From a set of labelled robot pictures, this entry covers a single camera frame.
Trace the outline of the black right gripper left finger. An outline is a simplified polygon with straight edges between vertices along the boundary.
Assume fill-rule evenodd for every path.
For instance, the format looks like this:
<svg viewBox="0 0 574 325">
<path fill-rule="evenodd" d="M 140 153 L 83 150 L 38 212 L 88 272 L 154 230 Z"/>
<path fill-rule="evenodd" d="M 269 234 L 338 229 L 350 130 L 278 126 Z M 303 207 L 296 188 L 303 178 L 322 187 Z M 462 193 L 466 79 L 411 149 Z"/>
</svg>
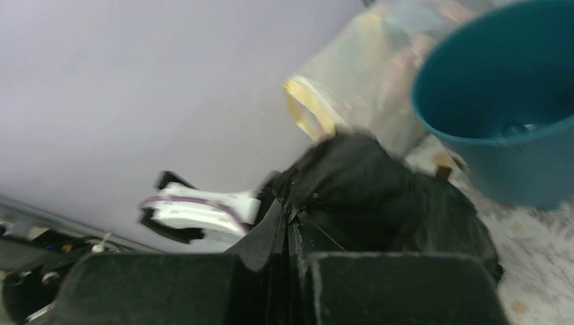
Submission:
<svg viewBox="0 0 574 325">
<path fill-rule="evenodd" d="M 275 324 L 273 202 L 222 253 L 102 254 L 81 259 L 35 324 Z"/>
</svg>

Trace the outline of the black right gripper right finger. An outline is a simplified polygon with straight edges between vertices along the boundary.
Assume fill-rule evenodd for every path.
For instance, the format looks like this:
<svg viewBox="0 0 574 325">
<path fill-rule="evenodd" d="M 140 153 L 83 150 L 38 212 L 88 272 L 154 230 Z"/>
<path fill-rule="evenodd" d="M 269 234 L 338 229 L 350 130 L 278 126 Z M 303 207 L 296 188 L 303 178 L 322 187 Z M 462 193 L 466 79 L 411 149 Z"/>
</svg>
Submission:
<svg viewBox="0 0 574 325">
<path fill-rule="evenodd" d="M 293 324 L 507 324 L 495 284 L 464 255 L 344 252 L 289 225 Z"/>
</svg>

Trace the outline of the black trash bag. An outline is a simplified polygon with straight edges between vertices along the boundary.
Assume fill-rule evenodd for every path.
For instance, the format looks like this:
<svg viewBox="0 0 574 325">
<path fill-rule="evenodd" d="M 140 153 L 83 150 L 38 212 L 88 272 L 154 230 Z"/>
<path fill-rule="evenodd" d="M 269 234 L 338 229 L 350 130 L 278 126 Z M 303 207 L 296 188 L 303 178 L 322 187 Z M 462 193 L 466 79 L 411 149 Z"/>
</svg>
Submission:
<svg viewBox="0 0 574 325">
<path fill-rule="evenodd" d="M 270 185 L 289 223 L 317 227 L 345 251 L 466 254 L 495 283 L 502 279 L 471 200 L 448 180 L 407 167 L 367 131 L 326 136 Z"/>
</svg>

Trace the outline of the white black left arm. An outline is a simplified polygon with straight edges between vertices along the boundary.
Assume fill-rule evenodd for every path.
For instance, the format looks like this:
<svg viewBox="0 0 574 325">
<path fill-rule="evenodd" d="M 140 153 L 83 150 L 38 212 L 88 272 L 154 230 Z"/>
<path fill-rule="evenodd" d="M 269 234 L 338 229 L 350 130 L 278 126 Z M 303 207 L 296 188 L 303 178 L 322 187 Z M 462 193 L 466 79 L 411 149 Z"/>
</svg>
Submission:
<svg viewBox="0 0 574 325">
<path fill-rule="evenodd" d="M 206 192 L 163 171 L 156 194 L 144 199 L 139 223 L 182 244 L 195 241 L 234 245 L 258 223 L 263 191 Z"/>
</svg>

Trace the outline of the teal plastic trash bin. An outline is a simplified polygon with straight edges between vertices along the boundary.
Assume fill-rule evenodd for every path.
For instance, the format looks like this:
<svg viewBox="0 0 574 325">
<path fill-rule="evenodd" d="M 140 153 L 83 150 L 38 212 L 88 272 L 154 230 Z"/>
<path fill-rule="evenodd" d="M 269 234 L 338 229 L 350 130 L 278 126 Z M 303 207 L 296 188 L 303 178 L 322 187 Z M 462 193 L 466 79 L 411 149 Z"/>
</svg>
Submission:
<svg viewBox="0 0 574 325">
<path fill-rule="evenodd" d="M 482 194 L 572 199 L 573 2 L 521 1 L 459 29 L 427 57 L 412 104 Z"/>
</svg>

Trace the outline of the large translucent yellow-trim bag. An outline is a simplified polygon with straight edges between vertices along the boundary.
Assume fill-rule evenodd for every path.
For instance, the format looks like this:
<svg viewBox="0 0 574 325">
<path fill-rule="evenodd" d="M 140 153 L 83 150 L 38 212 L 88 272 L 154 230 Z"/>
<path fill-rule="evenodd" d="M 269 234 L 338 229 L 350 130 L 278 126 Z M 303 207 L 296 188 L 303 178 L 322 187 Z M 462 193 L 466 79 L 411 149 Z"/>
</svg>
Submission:
<svg viewBox="0 0 574 325">
<path fill-rule="evenodd" d="M 370 130 L 405 156 L 426 135 L 410 104 L 427 53 L 502 1 L 376 1 L 284 82 L 296 125 L 318 140 L 337 127 Z"/>
</svg>

